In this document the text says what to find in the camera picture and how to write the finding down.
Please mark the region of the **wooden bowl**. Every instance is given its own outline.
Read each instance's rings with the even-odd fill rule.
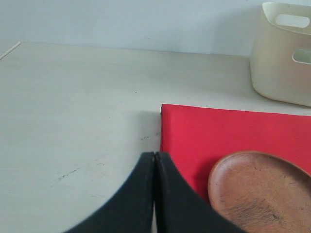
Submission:
[[[311,233],[311,176],[271,154],[240,151],[219,160],[208,195],[213,209],[249,233]]]

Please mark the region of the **white wall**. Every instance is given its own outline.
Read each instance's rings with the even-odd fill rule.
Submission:
[[[0,0],[0,39],[249,55],[262,2]]]

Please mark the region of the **white plastic basket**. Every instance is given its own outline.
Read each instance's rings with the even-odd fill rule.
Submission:
[[[250,57],[254,89],[311,107],[311,7],[266,2]]]

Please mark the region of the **brown wooden dish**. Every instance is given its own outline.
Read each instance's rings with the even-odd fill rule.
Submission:
[[[208,180],[211,206],[249,233],[311,233],[311,176],[271,154],[240,151]]]

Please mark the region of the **red mat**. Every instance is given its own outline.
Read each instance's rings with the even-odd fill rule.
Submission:
[[[207,179],[221,157],[268,152],[311,173],[311,116],[162,105],[161,151],[205,200]]]

